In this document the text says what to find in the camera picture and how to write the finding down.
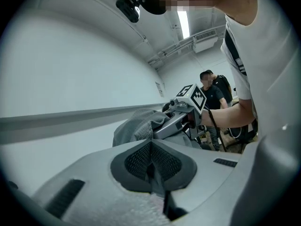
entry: fluorescent light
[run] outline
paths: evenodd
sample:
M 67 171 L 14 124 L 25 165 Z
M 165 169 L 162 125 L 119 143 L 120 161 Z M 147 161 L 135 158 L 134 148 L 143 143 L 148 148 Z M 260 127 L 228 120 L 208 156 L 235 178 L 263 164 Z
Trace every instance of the fluorescent light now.
M 183 39 L 186 39 L 190 36 L 187 13 L 186 11 L 178 11 L 178 15 L 181 23 Z

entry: person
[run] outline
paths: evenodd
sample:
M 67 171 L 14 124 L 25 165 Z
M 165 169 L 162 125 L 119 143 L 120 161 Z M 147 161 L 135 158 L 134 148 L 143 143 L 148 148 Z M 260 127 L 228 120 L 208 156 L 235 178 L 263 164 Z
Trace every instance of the person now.
M 239 56 L 233 59 L 224 43 L 239 101 L 227 109 L 212 110 L 221 128 L 259 123 L 259 138 L 301 120 L 301 100 L 291 101 L 300 88 L 301 45 L 293 25 L 273 0 L 139 0 L 153 14 L 172 6 L 215 7 L 226 15 L 226 35 Z M 213 126 L 208 111 L 202 123 Z
M 206 70 L 206 71 L 209 72 L 211 75 L 212 84 L 221 90 L 221 92 L 224 95 L 224 98 L 228 104 L 228 107 L 231 107 L 233 98 L 232 98 L 231 86 L 230 86 L 227 78 L 223 75 L 216 75 L 211 70 Z
M 216 110 L 219 109 L 221 106 L 222 108 L 226 109 L 228 108 L 227 102 L 224 98 L 224 95 L 222 94 L 221 90 L 212 84 L 212 76 L 210 72 L 204 71 L 200 75 L 200 80 L 203 84 L 203 87 L 201 88 L 202 92 L 206 96 L 206 104 L 208 105 L 210 110 Z M 220 150 L 220 143 L 219 143 L 219 137 L 217 134 L 217 131 L 214 126 L 207 126 L 207 130 L 210 133 L 211 141 L 213 144 L 213 147 L 216 151 Z

